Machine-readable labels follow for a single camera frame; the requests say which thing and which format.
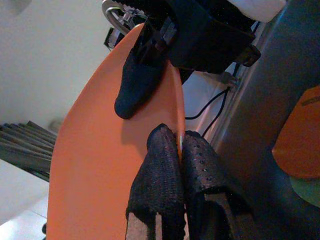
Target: white wall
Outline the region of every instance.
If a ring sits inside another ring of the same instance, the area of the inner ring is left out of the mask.
[[[0,0],[0,124],[32,120],[47,127],[65,116],[109,53],[103,42],[110,24],[101,0],[32,0],[16,16],[3,1],[9,0]]]

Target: black mesh fabric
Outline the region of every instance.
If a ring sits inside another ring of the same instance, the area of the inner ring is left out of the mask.
[[[183,175],[187,199],[210,191],[243,195],[241,187],[219,165],[219,156],[211,145],[195,131],[186,131],[183,140]]]
[[[161,124],[147,140],[147,155],[130,190],[126,210],[143,222],[162,216],[164,240],[184,238],[184,190],[179,169],[176,139],[172,131]]]
[[[164,64],[165,59],[159,60],[157,66],[137,63],[131,50],[123,66],[121,86],[114,104],[120,118],[131,118],[151,97],[162,79]]]
[[[233,214],[247,212],[242,190],[219,165],[219,157],[199,133],[187,131],[182,150],[185,204],[190,239],[200,240],[208,205],[205,194],[224,193]]]

